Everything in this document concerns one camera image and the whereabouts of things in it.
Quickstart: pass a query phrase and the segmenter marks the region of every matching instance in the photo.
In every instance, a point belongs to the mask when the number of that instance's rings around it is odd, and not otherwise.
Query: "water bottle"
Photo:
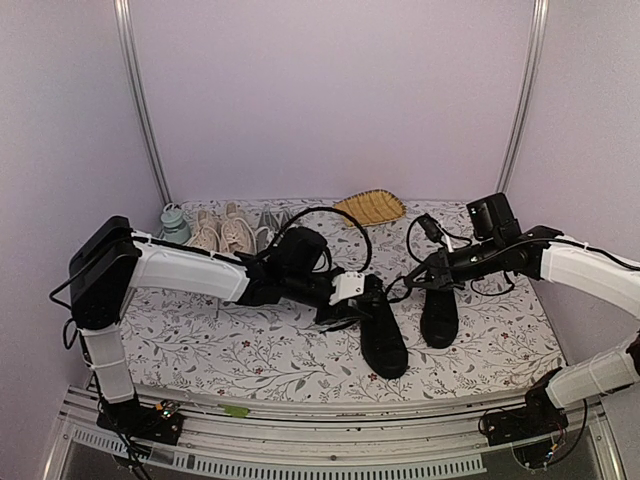
[[[160,221],[165,240],[184,245],[191,238],[191,229],[184,218],[184,212],[178,205],[167,204],[162,210]]]

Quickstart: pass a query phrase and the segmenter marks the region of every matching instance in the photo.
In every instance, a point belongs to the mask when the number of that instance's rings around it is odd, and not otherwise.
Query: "white sneaker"
[[[187,245],[201,248],[209,252],[226,253],[229,251],[227,242],[220,236],[218,229],[220,220],[207,210],[199,210],[196,214],[194,233]]]
[[[256,254],[256,237],[244,218],[244,213],[235,202],[225,206],[225,221],[220,228],[220,239],[226,243],[228,252]]]

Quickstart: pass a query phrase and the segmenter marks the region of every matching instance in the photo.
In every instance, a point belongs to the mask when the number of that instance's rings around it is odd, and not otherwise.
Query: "floral pattern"
[[[257,224],[264,202],[238,202]],[[270,201],[294,213],[327,200]],[[370,271],[385,283],[407,273],[414,263],[405,250],[410,221],[429,212],[454,234],[470,236],[464,204],[410,201],[407,216],[368,227],[374,245]],[[222,212],[222,202],[188,202],[192,219],[199,209]],[[336,265],[356,269],[364,242],[331,213],[314,213],[300,223],[329,241]],[[411,245],[419,256],[434,250],[419,228]],[[460,332],[445,350],[428,348],[419,321],[424,292],[414,291],[393,311],[409,350],[409,369],[397,380],[373,373],[360,353],[359,327],[323,333],[314,311],[282,301],[259,308],[227,304],[204,295],[139,289],[123,319],[122,334],[137,383],[217,396],[295,402],[397,402],[487,394],[532,384],[564,365],[549,322],[528,279],[500,297],[456,292]],[[505,288],[499,275],[475,284],[496,292]],[[402,294],[398,287],[397,294]]]

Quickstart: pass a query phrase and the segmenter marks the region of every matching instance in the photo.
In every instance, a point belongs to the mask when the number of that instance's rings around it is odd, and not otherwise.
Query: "white robot arm segment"
[[[571,237],[558,238],[575,242]],[[640,266],[631,260],[620,260]],[[552,243],[542,254],[540,276],[606,300],[640,320],[640,272],[628,270],[602,255]],[[564,408],[584,398],[640,382],[629,350],[637,339],[638,334],[634,334],[616,347],[560,370],[546,389],[553,405]]]

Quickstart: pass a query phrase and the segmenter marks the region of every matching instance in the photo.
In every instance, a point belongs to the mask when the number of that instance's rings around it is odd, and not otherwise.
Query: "purple wall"
[[[495,188],[528,0],[132,1],[178,200]]]
[[[0,477],[31,480],[69,383],[47,293],[112,214],[153,228],[151,180],[113,4],[0,2]]]
[[[543,223],[640,258],[640,3],[550,3],[531,115],[509,197],[523,227]],[[615,307],[540,284],[570,361],[638,330]],[[640,388],[603,403],[628,478],[640,478]]]

